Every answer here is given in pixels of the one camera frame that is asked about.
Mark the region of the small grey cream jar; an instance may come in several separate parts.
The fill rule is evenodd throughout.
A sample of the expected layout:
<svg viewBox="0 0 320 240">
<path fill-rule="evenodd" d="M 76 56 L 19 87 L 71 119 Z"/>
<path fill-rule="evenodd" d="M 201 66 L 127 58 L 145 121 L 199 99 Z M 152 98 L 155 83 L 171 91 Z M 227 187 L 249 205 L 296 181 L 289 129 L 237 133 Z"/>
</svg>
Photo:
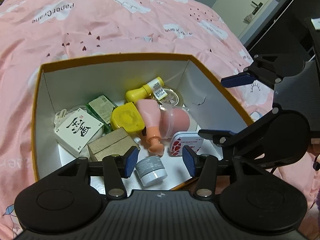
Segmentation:
<svg viewBox="0 0 320 240">
<path fill-rule="evenodd" d="M 161 158 L 157 155 L 144 158 L 136 163 L 136 172 L 144 187 L 157 184 L 168 176 Z"/>
</svg>

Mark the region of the yellow bottle with label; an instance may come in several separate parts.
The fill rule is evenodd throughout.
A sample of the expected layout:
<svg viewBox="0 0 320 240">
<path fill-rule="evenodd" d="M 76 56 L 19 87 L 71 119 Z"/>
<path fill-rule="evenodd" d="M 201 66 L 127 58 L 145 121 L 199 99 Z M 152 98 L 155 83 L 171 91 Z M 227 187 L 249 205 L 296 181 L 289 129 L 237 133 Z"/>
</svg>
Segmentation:
<svg viewBox="0 0 320 240">
<path fill-rule="evenodd" d="M 164 82 L 158 76 L 140 88 L 128 90 L 125 93 L 125 99 L 127 102 L 136 103 L 138 100 L 146 99 L 153 95 L 156 100 L 162 100 L 168 95 L 163 87 Z"/>
</svg>

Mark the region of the white box black calligraphy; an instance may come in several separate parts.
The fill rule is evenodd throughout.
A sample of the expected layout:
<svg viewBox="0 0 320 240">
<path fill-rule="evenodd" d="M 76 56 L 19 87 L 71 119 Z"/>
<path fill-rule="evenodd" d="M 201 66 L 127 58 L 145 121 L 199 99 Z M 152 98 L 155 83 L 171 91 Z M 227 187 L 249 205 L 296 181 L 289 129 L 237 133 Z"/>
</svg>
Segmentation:
<svg viewBox="0 0 320 240">
<path fill-rule="evenodd" d="M 104 124 L 84 109 L 63 109 L 54 118 L 57 142 L 74 157 L 90 157 L 88 144 L 103 135 Z"/>
</svg>

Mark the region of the pink plastic bottle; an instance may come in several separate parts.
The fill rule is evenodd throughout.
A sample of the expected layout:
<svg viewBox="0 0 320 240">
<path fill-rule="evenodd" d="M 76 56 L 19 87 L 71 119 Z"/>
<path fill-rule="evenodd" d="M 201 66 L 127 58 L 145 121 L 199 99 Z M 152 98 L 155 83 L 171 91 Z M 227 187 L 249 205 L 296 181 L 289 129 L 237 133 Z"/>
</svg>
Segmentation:
<svg viewBox="0 0 320 240">
<path fill-rule="evenodd" d="M 152 99 L 141 99 L 137 101 L 136 107 L 146 127 L 146 142 L 149 145 L 149 153 L 162 157 L 164 145 L 161 143 L 162 137 L 159 131 L 161 111 L 157 101 Z"/>
</svg>

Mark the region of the white red mint tin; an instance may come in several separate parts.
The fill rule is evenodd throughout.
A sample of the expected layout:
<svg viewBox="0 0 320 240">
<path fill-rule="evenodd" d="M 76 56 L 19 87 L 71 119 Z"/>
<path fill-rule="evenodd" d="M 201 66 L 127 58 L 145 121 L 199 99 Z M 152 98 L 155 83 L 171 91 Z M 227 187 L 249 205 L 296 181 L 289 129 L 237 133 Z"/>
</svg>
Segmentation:
<svg viewBox="0 0 320 240">
<path fill-rule="evenodd" d="M 194 152 L 198 152 L 203 144 L 204 139 L 197 132 L 177 132 L 173 135 L 169 154 L 173 157 L 182 156 L 184 146 L 189 146 Z"/>
</svg>

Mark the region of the round gold compact mirror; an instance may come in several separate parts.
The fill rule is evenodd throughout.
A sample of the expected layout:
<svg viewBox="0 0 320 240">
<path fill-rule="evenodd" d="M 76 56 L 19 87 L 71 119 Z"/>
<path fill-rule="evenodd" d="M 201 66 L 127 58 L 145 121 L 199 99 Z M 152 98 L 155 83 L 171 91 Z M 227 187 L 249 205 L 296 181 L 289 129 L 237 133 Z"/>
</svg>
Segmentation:
<svg viewBox="0 0 320 240">
<path fill-rule="evenodd" d="M 167 96 L 159 101 L 161 104 L 165 103 L 177 107 L 184 105 L 183 96 L 177 90 L 170 87 L 163 87 L 163 90 L 167 93 Z"/>
</svg>

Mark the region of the gold cardboard box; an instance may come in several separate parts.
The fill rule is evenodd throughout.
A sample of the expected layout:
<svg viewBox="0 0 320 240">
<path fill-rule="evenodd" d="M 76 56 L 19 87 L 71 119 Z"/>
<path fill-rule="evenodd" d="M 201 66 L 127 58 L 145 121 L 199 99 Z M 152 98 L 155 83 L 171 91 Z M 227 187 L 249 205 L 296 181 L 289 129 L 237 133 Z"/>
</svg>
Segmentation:
<svg viewBox="0 0 320 240">
<path fill-rule="evenodd" d="M 131 146 L 136 146 L 140 150 L 139 145 L 121 127 L 89 143 L 88 151 L 92 161 L 102 161 L 104 157 L 109 155 L 124 155 Z"/>
</svg>

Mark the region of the yellow round container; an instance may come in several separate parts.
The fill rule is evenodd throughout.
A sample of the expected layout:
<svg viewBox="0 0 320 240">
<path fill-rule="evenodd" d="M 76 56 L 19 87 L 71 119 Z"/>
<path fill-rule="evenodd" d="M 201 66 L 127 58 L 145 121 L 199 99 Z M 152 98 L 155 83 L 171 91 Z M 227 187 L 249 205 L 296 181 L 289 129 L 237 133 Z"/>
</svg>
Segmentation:
<svg viewBox="0 0 320 240">
<path fill-rule="evenodd" d="M 123 128 L 129 134 L 139 133 L 144 127 L 144 121 L 138 109 L 132 102 L 116 107 L 110 119 L 113 130 Z"/>
</svg>

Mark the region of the white door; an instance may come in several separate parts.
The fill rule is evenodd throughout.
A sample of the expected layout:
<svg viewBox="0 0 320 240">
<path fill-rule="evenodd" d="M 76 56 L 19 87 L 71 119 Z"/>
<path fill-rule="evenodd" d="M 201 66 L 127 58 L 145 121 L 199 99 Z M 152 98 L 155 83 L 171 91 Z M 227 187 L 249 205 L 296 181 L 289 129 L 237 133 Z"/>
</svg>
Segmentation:
<svg viewBox="0 0 320 240">
<path fill-rule="evenodd" d="M 255 15 L 252 15 L 252 1 L 263 3 Z M 221 16 L 242 44 L 246 44 L 282 2 L 285 0 L 216 0 L 212 9 Z"/>
</svg>

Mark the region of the clear jar with pink sponge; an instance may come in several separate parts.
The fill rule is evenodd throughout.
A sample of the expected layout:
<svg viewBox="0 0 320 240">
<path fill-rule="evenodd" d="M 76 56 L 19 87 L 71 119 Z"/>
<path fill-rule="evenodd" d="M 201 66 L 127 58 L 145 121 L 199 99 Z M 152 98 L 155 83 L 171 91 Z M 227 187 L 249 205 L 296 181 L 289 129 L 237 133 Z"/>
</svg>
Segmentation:
<svg viewBox="0 0 320 240">
<path fill-rule="evenodd" d="M 163 139 L 170 139 L 177 132 L 196 131 L 197 122 L 183 108 L 162 107 L 159 130 Z"/>
</svg>

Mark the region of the pink cloud-print bedsheet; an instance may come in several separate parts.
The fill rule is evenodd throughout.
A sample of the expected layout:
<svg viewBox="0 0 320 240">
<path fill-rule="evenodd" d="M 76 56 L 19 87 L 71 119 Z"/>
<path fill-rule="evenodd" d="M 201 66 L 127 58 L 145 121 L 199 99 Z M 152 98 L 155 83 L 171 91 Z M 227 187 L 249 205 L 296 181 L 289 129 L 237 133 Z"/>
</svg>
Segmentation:
<svg viewBox="0 0 320 240">
<path fill-rule="evenodd" d="M 40 66 L 120 53 L 190 54 L 218 79 L 253 55 L 194 0 L 4 0 L 1 5 L 1 239 L 21 231 L 17 194 L 35 181 L 31 115 Z"/>
</svg>

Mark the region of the green white carton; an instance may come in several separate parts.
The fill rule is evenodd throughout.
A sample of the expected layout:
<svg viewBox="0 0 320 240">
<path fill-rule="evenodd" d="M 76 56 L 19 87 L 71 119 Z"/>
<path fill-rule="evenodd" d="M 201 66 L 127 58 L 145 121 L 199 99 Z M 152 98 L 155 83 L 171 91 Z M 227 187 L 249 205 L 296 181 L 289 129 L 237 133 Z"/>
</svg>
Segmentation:
<svg viewBox="0 0 320 240">
<path fill-rule="evenodd" d="M 104 124 L 109 125 L 111 114 L 117 105 L 105 95 L 100 95 L 88 102 L 86 107 L 89 113 L 92 113 Z"/>
</svg>

